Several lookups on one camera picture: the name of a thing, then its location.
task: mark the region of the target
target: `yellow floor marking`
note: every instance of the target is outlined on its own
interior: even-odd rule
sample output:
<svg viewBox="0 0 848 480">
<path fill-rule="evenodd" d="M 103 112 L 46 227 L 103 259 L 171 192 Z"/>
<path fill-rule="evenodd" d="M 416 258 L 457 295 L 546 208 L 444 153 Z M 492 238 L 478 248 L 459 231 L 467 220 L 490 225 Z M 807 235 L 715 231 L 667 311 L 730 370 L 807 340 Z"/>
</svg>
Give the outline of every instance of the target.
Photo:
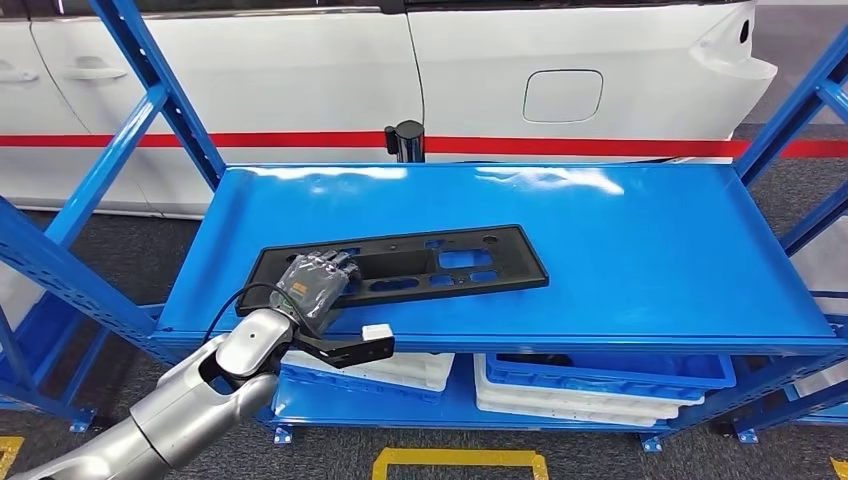
<svg viewBox="0 0 848 480">
<path fill-rule="evenodd" d="M 23 443 L 24 437 L 0 437 L 0 480 L 6 478 Z"/>
<path fill-rule="evenodd" d="M 833 464 L 833 469 L 836 470 L 836 476 L 840 480 L 848 480 L 848 462 L 840 462 L 831 458 L 830 463 Z"/>
<path fill-rule="evenodd" d="M 533 480 L 548 480 L 545 457 L 533 450 L 451 450 L 439 448 L 384 448 L 371 480 L 388 480 L 389 465 L 471 465 L 477 467 L 531 467 Z"/>
</svg>

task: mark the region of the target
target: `black cable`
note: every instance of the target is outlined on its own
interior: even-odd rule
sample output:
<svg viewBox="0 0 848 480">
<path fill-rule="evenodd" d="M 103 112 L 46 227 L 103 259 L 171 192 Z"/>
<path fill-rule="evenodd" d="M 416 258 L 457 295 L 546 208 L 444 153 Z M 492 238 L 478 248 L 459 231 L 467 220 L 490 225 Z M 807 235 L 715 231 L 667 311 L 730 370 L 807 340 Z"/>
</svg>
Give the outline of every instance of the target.
<svg viewBox="0 0 848 480">
<path fill-rule="evenodd" d="M 284 298 L 284 299 L 285 299 L 285 300 L 289 303 L 289 305 L 291 306 L 291 308 L 292 308 L 292 310 L 293 310 L 293 312 L 294 312 L 294 316 L 295 316 L 295 317 L 297 317 L 297 318 L 295 318 L 295 323 L 298 323 L 299 325 L 302 325 L 302 324 L 303 324 L 303 314 L 301 314 L 301 313 L 300 313 L 300 310 L 297 308 L 297 304 L 296 304 L 296 303 L 294 303 L 294 301 L 293 301 L 293 300 L 292 300 L 292 298 L 289 296 L 289 294 L 288 294 L 288 293 L 286 293 L 286 292 L 285 292 L 282 288 L 280 288 L 280 287 L 278 287 L 278 286 L 274 285 L 273 283 L 268 283 L 268 282 L 252 282 L 252 283 L 248 283 L 247 285 L 245 285 L 245 286 L 243 286 L 242 288 L 240 288 L 240 289 L 239 289 L 236 293 L 234 293 L 234 294 L 233 294 L 233 295 L 229 298 L 229 300 L 227 300 L 226 302 L 224 302 L 224 305 L 222 305 L 222 306 L 221 306 L 221 309 L 220 309 L 220 310 L 218 310 L 218 313 L 215 315 L 215 318 L 212 320 L 212 323 L 211 323 L 211 324 L 209 324 L 209 328 L 208 328 L 208 329 L 206 329 L 206 334 L 205 334 L 205 335 L 203 335 L 203 341 L 200 343 L 201 345 L 205 345 L 205 344 L 206 344 L 206 342 L 208 342 L 208 341 L 209 341 L 209 337 L 210 337 L 210 336 L 212 336 L 212 331 L 213 331 L 213 330 L 215 330 L 215 326 L 216 326 L 216 325 L 218 325 L 218 321 L 219 321 L 219 320 L 221 320 L 221 316 L 222 316 L 222 315 L 224 315 L 224 312 L 226 312 L 226 311 L 227 311 L 227 308 L 230 306 L 230 304 L 232 304 L 232 303 L 233 303 L 233 302 L 234 302 L 234 301 L 235 301 L 238 297 L 240 297 L 241 295 L 243 295 L 243 294 L 245 294 L 245 293 L 249 292 L 250 290 L 253 290 L 253 289 L 254 289 L 254 288 L 256 288 L 256 287 L 265 287 L 265 288 L 270 288 L 271 290 L 273 290 L 273 291 L 275 291 L 275 292 L 279 293 L 280 295 L 282 295 L 282 296 L 283 296 L 283 298 Z"/>
</svg>

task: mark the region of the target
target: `shelf leg foot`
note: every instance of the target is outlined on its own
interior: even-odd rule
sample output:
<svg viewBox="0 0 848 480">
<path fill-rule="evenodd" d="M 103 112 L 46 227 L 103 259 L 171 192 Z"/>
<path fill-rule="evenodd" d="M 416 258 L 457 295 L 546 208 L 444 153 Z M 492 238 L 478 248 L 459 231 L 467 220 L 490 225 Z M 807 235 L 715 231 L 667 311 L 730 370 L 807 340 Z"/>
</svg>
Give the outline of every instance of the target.
<svg viewBox="0 0 848 480">
<path fill-rule="evenodd" d="M 642 441 L 642 451 L 645 453 L 659 453 L 662 452 L 662 445 L 660 445 L 660 439 L 650 435 L 650 434 L 642 434 L 639 436 L 639 439 Z"/>
<path fill-rule="evenodd" d="M 274 445 L 288 445 L 291 442 L 291 428 L 277 427 L 274 429 Z"/>
<path fill-rule="evenodd" d="M 741 432 L 738 432 L 736 434 L 736 437 L 739 439 L 740 443 L 745 443 L 745 444 L 760 443 L 760 439 L 757 438 L 757 432 L 755 432 L 753 428 L 749 429 L 749 430 L 743 430 Z"/>
<path fill-rule="evenodd" d="M 96 414 L 97 409 L 95 408 L 81 408 L 79 413 L 71 420 L 71 428 L 69 429 L 71 433 L 87 432 Z"/>
</svg>

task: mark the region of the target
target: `robotic arm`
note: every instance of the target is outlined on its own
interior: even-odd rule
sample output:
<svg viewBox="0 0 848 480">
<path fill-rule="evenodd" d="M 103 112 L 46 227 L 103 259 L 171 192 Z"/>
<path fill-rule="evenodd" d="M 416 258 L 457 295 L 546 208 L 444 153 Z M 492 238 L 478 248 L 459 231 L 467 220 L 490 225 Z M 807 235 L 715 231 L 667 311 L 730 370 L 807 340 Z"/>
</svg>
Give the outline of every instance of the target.
<svg viewBox="0 0 848 480">
<path fill-rule="evenodd" d="M 129 418 L 10 480 L 163 478 L 271 403 L 280 360 L 292 344 L 337 368 L 391 357 L 388 326 L 364 327 L 363 339 L 353 342 L 320 337 L 334 319 L 330 306 L 357 273 L 346 253 L 298 256 L 277 284 L 270 308 L 251 312 L 231 333 L 171 368 L 130 408 Z"/>
</svg>

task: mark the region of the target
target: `red stripe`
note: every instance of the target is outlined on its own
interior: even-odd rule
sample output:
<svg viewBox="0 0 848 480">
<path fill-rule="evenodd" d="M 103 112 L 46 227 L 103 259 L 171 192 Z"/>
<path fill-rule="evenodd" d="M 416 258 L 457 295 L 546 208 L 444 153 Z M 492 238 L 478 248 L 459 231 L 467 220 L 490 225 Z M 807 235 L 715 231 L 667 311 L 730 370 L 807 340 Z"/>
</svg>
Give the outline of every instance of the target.
<svg viewBox="0 0 848 480">
<path fill-rule="evenodd" d="M 268 132 L 213 133 L 212 141 L 223 148 L 380 148 L 383 132 Z M 111 135 L 0 135 L 0 147 L 96 147 L 109 143 Z M 743 140 L 602 140 L 571 138 L 427 137 L 428 153 L 469 155 L 572 155 L 610 157 L 736 157 L 750 142 Z M 172 134 L 145 135 L 141 147 L 179 147 Z M 784 157 L 848 157 L 848 142 L 798 140 Z"/>
</svg>

